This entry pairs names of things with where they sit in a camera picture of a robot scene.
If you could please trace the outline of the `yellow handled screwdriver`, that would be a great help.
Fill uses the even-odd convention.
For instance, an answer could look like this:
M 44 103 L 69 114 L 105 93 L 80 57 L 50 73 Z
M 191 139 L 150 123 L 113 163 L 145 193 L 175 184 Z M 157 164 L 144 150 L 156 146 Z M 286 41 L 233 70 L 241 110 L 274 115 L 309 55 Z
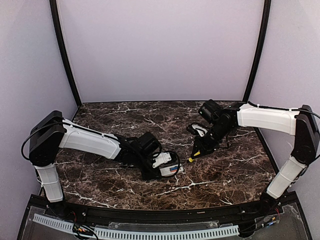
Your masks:
M 192 152 L 191 153 L 191 157 L 188 158 L 188 161 L 190 163 L 192 163 L 196 158 L 199 158 L 200 157 L 200 154 L 201 152 L 198 150 L 198 151 L 195 151 L 195 152 Z

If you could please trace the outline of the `white remote control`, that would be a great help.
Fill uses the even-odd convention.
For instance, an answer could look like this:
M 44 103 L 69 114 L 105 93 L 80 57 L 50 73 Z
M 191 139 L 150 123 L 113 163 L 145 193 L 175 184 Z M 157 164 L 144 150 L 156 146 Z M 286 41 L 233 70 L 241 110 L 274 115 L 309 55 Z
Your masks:
M 162 177 L 171 177 L 176 172 L 178 174 L 182 173 L 184 171 L 184 168 L 181 164 L 179 165 L 179 167 L 178 167 L 178 164 L 175 164 L 175 165 L 171 165 L 171 166 L 162 167 L 159 170 L 160 170 Z

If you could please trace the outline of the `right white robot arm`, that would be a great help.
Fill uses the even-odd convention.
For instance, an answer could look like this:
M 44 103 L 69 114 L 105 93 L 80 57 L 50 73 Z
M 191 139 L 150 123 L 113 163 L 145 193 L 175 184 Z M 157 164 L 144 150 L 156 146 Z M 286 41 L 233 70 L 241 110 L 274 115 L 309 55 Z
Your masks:
M 187 131 L 194 135 L 189 161 L 213 153 L 229 132 L 237 127 L 253 127 L 278 131 L 294 136 L 294 147 L 288 160 L 259 198 L 261 215 L 266 215 L 278 204 L 283 193 L 296 182 L 319 158 L 320 131 L 315 114 L 309 105 L 300 108 L 280 108 L 236 101 L 221 107 L 210 99 L 198 113 L 211 126 L 192 123 Z

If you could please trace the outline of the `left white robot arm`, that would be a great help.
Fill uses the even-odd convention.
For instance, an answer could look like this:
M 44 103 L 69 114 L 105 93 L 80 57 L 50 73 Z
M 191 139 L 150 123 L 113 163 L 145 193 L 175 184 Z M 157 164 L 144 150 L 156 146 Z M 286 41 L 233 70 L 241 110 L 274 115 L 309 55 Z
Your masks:
M 38 123 L 24 141 L 29 143 L 25 157 L 36 169 L 50 203 L 64 200 L 63 190 L 55 166 L 60 149 L 73 149 L 102 156 L 140 169 L 143 179 L 160 176 L 159 166 L 166 155 L 155 136 L 146 132 L 141 137 L 125 137 L 119 134 L 102 133 L 65 119 L 54 110 Z

